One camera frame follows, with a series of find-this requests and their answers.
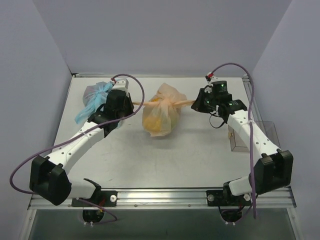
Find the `translucent orange plastic bag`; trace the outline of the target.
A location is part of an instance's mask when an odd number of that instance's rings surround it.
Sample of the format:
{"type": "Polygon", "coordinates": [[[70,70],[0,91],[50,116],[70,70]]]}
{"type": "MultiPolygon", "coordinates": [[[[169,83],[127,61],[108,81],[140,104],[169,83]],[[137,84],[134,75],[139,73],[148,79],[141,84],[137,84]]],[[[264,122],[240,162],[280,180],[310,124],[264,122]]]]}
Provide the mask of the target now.
{"type": "Polygon", "coordinates": [[[181,110],[195,101],[176,88],[163,83],[149,101],[143,103],[142,126],[151,137],[169,135],[180,120],[181,110]]]}

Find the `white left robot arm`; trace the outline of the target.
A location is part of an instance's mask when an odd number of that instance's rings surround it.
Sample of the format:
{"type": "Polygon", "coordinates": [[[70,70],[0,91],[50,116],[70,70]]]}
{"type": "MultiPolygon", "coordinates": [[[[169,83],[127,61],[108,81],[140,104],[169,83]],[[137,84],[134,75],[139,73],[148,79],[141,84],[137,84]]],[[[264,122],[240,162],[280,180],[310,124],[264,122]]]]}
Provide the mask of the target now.
{"type": "Polygon", "coordinates": [[[130,116],[133,111],[128,91],[124,88],[112,89],[106,102],[74,135],[74,141],[69,140],[46,157],[38,155],[32,160],[29,188],[55,206],[68,198],[83,198],[88,205],[97,205],[101,201],[101,186],[88,178],[79,182],[70,181],[68,174],[93,145],[115,130],[122,118],[130,116]]]}

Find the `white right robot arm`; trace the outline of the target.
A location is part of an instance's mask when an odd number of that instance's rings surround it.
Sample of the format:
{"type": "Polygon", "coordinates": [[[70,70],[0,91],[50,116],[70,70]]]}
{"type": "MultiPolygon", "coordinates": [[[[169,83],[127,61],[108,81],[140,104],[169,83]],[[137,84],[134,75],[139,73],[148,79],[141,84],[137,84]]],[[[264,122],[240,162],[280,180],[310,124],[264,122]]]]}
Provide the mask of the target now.
{"type": "Polygon", "coordinates": [[[214,81],[201,88],[191,108],[221,118],[249,148],[250,173],[224,184],[221,197],[226,204],[234,204],[241,195],[262,195],[290,185],[292,153],[281,150],[265,135],[252,120],[248,107],[228,93],[226,81],[214,81]]]}

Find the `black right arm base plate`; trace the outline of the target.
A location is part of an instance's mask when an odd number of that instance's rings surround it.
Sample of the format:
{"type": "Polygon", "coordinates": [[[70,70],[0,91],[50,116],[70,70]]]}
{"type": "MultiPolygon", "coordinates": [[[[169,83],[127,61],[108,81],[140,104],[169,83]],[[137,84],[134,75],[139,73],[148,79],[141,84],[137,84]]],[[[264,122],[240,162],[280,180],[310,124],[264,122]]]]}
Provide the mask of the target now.
{"type": "Polygon", "coordinates": [[[207,205],[210,207],[246,207],[252,203],[250,196],[247,198],[244,195],[226,197],[221,189],[207,190],[205,193],[207,205]]]}

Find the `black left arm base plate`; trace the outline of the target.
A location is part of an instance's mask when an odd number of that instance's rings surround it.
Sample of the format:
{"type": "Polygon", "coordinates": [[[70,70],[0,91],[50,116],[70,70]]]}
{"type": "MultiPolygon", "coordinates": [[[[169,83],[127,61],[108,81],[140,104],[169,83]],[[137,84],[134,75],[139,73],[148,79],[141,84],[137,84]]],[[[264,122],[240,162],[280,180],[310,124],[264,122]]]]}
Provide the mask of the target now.
{"type": "MultiPolygon", "coordinates": [[[[91,198],[84,199],[85,201],[101,207],[115,207],[118,200],[118,192],[116,190],[101,190],[92,195],[91,198]]],[[[90,207],[89,203],[73,198],[71,202],[72,207],[90,207]]]]}

